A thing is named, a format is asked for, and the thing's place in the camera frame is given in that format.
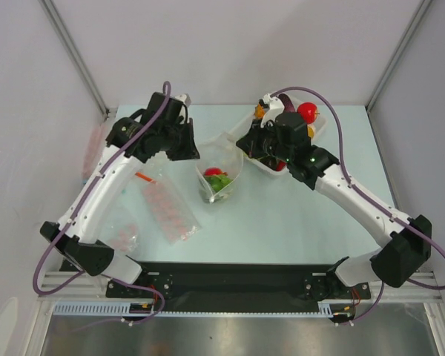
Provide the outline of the white perforated plastic basket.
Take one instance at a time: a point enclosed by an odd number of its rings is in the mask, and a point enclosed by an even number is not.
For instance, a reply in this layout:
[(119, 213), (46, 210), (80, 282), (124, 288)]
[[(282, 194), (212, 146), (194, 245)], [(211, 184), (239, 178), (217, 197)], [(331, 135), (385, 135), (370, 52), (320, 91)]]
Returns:
[[(300, 99), (296, 99), (293, 95), (290, 95), (290, 94), (287, 94), (287, 95), (292, 100), (294, 107), (296, 109), (300, 104), (303, 103)], [(231, 137), (231, 140), (233, 142), (236, 142), (238, 139), (240, 139), (242, 136), (244, 136), (248, 132), (253, 121), (260, 123), (260, 120), (256, 119), (254, 117), (254, 110), (255, 110), (255, 108), (253, 109), (253, 111), (251, 113), (249, 113), (245, 117), (243, 117), (228, 132), (228, 134)], [(319, 115), (318, 115), (317, 119), (315, 120), (315, 122), (312, 124), (308, 124), (308, 126), (312, 125), (316, 129), (316, 134), (314, 135), (314, 138), (311, 139), (312, 143), (316, 143), (320, 139), (320, 137), (322, 136), (322, 134), (325, 131), (326, 126), (327, 126), (327, 119), (320, 114), (319, 110), (318, 110), (318, 112), (319, 112)], [(282, 175), (289, 172), (287, 168), (284, 169), (283, 171), (276, 171), (277, 163), (280, 161), (277, 159), (273, 159), (273, 158), (269, 158), (269, 157), (263, 157), (263, 158), (259, 158), (259, 159), (249, 159), (246, 155), (245, 155), (245, 159), (247, 161), (249, 161), (251, 164), (258, 167), (261, 171), (265, 172), (266, 174), (268, 174), (269, 176), (272, 176), (272, 177), (281, 177)]]

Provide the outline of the red toy tomato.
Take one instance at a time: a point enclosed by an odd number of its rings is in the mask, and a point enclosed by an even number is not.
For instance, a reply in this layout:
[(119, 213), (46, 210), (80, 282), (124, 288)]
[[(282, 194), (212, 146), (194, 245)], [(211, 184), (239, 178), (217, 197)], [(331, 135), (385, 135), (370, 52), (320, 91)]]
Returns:
[(218, 175), (223, 175), (225, 172), (222, 171), (220, 168), (216, 168), (216, 167), (211, 167), (211, 168), (207, 168), (204, 171), (204, 176), (218, 176)]

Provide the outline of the aluminium frame post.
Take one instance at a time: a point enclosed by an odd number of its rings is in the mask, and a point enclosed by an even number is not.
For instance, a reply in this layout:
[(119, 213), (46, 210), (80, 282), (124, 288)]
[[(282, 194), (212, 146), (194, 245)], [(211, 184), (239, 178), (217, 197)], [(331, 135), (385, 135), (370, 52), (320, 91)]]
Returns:
[(70, 58), (77, 74), (79, 75), (83, 85), (90, 94), (93, 103), (96, 105), (98, 111), (106, 120), (109, 114), (108, 106), (105, 104), (102, 94), (100, 93), (93, 76), (86, 65), (82, 55), (76, 46), (76, 43), (62, 18), (59, 9), (52, 0), (38, 0), (44, 14), (48, 18), (52, 28), (54, 29), (59, 41), (62, 43), (65, 52)]
[(393, 77), (396, 68), (401, 62), (401, 59), (406, 54), (411, 42), (413, 41), (416, 33), (422, 25), (422, 22), (426, 18), (431, 6), (435, 2), (433, 0), (422, 0), (419, 1), (418, 6), (415, 9), (405, 31), (403, 32), (398, 44), (396, 45), (392, 55), (389, 58), (387, 66), (383, 70), (377, 84), (375, 85), (366, 105), (365, 109), (368, 114), (370, 114), (378, 102), (381, 94), (386, 89), (389, 81)]

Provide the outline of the clear white-dotted zip bag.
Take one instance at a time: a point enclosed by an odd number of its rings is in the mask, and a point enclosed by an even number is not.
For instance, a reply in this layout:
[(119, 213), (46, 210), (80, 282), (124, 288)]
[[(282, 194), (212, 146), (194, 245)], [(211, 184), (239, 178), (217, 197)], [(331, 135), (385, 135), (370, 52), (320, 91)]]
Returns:
[(234, 137), (222, 133), (198, 146), (196, 175), (202, 200), (214, 204), (233, 193), (243, 170), (243, 152), (235, 145)]

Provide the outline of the purple toy eggplant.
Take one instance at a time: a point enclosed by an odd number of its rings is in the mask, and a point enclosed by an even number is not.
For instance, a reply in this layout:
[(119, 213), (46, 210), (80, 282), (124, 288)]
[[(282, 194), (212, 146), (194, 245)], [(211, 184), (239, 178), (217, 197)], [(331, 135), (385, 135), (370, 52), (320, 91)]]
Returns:
[(292, 100), (290, 99), (290, 97), (287, 94), (281, 93), (277, 96), (277, 98), (283, 104), (283, 107), (284, 107), (283, 113), (296, 113), (297, 112), (297, 109), (294, 107)]

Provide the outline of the clear bag red dots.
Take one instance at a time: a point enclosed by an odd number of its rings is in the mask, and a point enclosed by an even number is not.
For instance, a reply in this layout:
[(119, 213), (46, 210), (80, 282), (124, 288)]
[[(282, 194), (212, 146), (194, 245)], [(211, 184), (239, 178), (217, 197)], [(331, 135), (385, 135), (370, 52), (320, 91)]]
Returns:
[(169, 243), (188, 240), (201, 230), (192, 210), (170, 181), (150, 182), (142, 195)]

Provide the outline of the yellow toy lemon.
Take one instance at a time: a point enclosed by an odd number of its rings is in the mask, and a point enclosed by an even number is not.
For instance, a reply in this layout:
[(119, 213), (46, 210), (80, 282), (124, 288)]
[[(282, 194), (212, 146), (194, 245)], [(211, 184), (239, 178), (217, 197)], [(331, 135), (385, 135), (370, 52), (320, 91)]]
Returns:
[(311, 139), (313, 139), (313, 138), (314, 138), (314, 135), (316, 134), (316, 129), (315, 129), (315, 127), (312, 126), (312, 125), (309, 125), (309, 126), (307, 127), (307, 131), (308, 131), (308, 135), (309, 135), (309, 137), (310, 137)]

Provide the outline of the red toy chili pepper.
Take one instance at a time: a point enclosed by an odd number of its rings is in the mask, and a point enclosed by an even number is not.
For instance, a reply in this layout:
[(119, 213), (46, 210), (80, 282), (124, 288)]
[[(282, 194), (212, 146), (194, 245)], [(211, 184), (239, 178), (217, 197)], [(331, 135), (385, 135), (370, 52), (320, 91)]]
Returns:
[(279, 161), (277, 163), (276, 171), (283, 171), (284, 169), (286, 169), (286, 163), (283, 161)]

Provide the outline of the orange toy pineapple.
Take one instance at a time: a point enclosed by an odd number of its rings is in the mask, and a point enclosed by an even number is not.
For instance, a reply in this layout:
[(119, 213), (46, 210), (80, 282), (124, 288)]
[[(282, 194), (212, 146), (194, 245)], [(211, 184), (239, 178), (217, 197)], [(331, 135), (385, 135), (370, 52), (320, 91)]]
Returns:
[(265, 109), (263, 106), (258, 105), (254, 110), (254, 117), (256, 119), (262, 119), (265, 116)]

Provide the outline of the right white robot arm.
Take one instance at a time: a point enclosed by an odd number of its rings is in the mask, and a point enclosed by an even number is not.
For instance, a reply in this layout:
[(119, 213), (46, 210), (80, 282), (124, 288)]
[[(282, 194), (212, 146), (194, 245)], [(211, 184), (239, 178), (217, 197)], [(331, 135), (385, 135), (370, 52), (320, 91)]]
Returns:
[(431, 222), (422, 215), (412, 218), (364, 191), (340, 157), (313, 144), (298, 114), (251, 119), (236, 146), (251, 159), (268, 156), (283, 161), (294, 179), (338, 204), (377, 243), (377, 250), (345, 257), (332, 266), (327, 288), (333, 296), (345, 297), (362, 282), (381, 281), (399, 288), (430, 258)]

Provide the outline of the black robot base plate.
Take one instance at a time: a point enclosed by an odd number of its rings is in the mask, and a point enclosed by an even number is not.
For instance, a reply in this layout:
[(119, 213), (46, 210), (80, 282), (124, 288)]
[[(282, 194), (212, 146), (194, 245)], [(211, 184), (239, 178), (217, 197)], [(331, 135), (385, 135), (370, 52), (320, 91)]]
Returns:
[(106, 297), (141, 299), (156, 289), (167, 312), (301, 313), (315, 312), (332, 300), (369, 300), (368, 284), (345, 287), (329, 275), (328, 265), (143, 262), (133, 288), (108, 283)]

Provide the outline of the right aluminium frame post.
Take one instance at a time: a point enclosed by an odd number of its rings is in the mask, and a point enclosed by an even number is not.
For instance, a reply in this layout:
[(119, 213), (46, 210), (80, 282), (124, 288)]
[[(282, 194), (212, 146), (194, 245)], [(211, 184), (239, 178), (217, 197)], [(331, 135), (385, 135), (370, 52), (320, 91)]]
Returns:
[(422, 0), (419, 1), (418, 6), (415, 9), (405, 31), (403, 32), (398, 44), (396, 45), (392, 55), (389, 58), (387, 66), (383, 70), (377, 84), (375, 85), (366, 105), (365, 109), (368, 114), (370, 114), (378, 102), (381, 94), (386, 89), (389, 81), (393, 77), (396, 68), (401, 62), (401, 59), (406, 54), (411, 42), (413, 41), (416, 33), (422, 25), (422, 22), (426, 18), (431, 6), (435, 2), (433, 0)]

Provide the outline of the green toy bell pepper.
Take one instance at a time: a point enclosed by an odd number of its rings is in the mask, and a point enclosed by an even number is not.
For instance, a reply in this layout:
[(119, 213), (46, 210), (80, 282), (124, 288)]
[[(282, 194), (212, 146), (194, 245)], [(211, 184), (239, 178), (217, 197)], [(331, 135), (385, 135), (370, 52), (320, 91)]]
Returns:
[(216, 193), (224, 189), (232, 182), (232, 179), (225, 174), (205, 176), (205, 180), (210, 185), (212, 191)]

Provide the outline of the clear bag pink dots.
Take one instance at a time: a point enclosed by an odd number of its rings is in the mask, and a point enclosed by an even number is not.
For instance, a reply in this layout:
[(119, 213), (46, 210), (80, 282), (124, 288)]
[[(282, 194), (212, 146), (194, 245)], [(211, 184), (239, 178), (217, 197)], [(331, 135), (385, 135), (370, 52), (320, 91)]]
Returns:
[(138, 229), (133, 223), (112, 226), (106, 231), (105, 242), (111, 248), (125, 254), (131, 254), (138, 246)]

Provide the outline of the left aluminium frame post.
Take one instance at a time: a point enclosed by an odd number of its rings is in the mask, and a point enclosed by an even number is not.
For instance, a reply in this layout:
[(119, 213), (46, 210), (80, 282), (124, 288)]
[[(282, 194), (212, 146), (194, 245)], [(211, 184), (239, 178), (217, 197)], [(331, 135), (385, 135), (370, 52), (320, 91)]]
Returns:
[(38, 0), (44, 14), (48, 18), (52, 28), (54, 29), (59, 41), (62, 43), (65, 52), (70, 58), (77, 74), (79, 75), (83, 85), (90, 94), (93, 103), (96, 105), (98, 111), (106, 120), (109, 114), (108, 106), (105, 104), (102, 94), (100, 93), (93, 76), (86, 65), (82, 55), (76, 46), (76, 43), (62, 18), (59, 9), (52, 0)]

